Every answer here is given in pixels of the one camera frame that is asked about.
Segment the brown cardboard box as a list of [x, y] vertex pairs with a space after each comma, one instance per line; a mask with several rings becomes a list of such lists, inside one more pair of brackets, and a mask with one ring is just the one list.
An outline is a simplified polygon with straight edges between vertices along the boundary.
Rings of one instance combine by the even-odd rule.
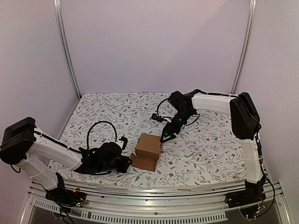
[[135, 153], [130, 156], [132, 167], [155, 172], [162, 147], [160, 136], [142, 133], [135, 147]]

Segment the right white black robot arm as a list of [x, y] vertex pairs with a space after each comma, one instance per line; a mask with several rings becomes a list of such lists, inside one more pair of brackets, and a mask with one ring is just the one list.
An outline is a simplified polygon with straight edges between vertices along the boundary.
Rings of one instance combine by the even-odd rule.
[[195, 89], [189, 93], [175, 91], [167, 101], [177, 112], [162, 130], [162, 143], [176, 138], [181, 128], [187, 125], [189, 118], [197, 115], [199, 110], [220, 112], [230, 117], [232, 133], [239, 140], [243, 150], [245, 183], [252, 185], [242, 192], [241, 197], [245, 203], [252, 203], [257, 199], [260, 191], [255, 185], [264, 184], [266, 178], [262, 169], [263, 153], [259, 134], [262, 126], [251, 96], [247, 92], [223, 94]]

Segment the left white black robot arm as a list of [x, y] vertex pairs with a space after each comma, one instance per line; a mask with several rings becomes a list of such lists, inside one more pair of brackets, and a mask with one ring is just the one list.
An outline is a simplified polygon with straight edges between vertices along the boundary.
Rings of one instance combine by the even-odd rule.
[[126, 173], [132, 160], [122, 154], [127, 138], [105, 142], [99, 148], [73, 149], [45, 134], [32, 117], [8, 126], [0, 146], [0, 159], [15, 165], [37, 180], [60, 203], [69, 199], [69, 191], [59, 184], [63, 178], [49, 170], [39, 156], [56, 161], [83, 175], [106, 175], [116, 170]]

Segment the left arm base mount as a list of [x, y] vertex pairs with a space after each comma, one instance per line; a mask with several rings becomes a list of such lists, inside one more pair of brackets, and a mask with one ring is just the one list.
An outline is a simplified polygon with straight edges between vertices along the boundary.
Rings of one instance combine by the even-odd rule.
[[57, 185], [54, 189], [45, 190], [45, 198], [68, 207], [82, 207], [86, 201], [86, 193], [81, 192], [80, 188], [66, 189], [63, 177], [59, 173], [56, 173], [56, 176]]

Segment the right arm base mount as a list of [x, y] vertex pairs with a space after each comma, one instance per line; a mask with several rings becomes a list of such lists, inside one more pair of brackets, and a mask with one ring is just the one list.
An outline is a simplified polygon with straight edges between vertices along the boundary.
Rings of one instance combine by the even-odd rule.
[[245, 181], [245, 190], [227, 193], [224, 202], [229, 208], [256, 203], [266, 199], [264, 182], [250, 183]]

